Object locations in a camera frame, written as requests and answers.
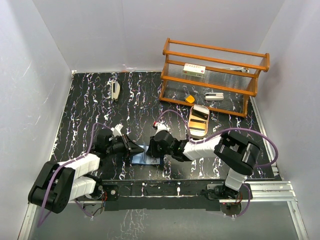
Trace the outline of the blue card holder wallet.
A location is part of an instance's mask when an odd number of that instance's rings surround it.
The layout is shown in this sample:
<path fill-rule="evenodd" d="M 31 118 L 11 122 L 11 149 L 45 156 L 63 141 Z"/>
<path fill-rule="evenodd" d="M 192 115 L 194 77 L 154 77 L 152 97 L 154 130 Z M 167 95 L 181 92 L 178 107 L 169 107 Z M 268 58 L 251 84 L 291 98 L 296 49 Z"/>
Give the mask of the blue card holder wallet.
<path fill-rule="evenodd" d="M 144 152 L 134 155 L 130 159 L 132 165 L 160 165 L 164 162 L 164 157 L 154 158 L 147 155 L 148 145 L 139 145 L 144 149 Z"/>

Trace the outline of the stack of silver cards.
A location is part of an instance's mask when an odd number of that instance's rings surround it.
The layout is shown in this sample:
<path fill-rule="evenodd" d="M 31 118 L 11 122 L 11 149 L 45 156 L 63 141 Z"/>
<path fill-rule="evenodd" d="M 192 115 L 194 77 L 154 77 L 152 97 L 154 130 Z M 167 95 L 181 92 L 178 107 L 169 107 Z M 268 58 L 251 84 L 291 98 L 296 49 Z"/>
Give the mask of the stack of silver cards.
<path fill-rule="evenodd" d="M 204 114 L 204 115 L 208 115 L 210 113 L 210 110 L 207 107 L 201 106 L 201 105 L 194 105 L 193 111 L 195 113 Z"/>

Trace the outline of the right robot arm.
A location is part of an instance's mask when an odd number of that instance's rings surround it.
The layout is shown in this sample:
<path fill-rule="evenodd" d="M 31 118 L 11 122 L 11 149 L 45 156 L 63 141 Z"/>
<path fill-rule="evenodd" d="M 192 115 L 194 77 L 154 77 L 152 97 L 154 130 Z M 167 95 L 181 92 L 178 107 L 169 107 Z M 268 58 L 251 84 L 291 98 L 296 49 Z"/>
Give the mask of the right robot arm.
<path fill-rule="evenodd" d="M 229 166 L 229 172 L 223 185 L 214 187 L 212 193 L 220 199 L 236 199 L 243 183 L 254 172 L 260 150 L 256 142 L 233 130 L 197 141 L 178 140 L 167 130 L 161 130 L 150 138 L 146 155 L 151 158 L 169 155 L 179 162 L 216 156 Z"/>

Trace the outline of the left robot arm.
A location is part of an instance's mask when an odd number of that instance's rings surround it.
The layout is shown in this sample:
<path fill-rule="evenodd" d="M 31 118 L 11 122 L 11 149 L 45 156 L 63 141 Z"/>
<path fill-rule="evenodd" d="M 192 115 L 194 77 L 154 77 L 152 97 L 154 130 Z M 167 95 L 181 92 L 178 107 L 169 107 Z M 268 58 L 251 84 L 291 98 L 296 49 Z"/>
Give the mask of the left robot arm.
<path fill-rule="evenodd" d="M 38 174 L 29 194 L 31 204 L 52 213 L 61 213 L 68 202 L 88 195 L 97 200 L 103 195 L 103 187 L 87 174 L 99 169 L 101 159 L 111 155 L 131 158 L 144 152 L 126 134 L 102 129 L 92 143 L 89 153 L 63 162 L 46 162 Z"/>

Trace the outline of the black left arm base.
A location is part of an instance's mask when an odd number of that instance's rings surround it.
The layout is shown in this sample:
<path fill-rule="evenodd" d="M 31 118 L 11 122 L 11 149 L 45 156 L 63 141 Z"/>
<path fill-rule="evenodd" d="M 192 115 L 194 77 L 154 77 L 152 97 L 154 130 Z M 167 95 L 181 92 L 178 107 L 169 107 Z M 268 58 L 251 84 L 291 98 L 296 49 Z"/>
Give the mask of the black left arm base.
<path fill-rule="evenodd" d="M 117 185 L 102 185 L 97 183 L 93 193 L 86 194 L 81 209 L 86 217 L 93 219 L 102 214 L 107 207 L 107 202 L 117 201 L 119 188 Z"/>

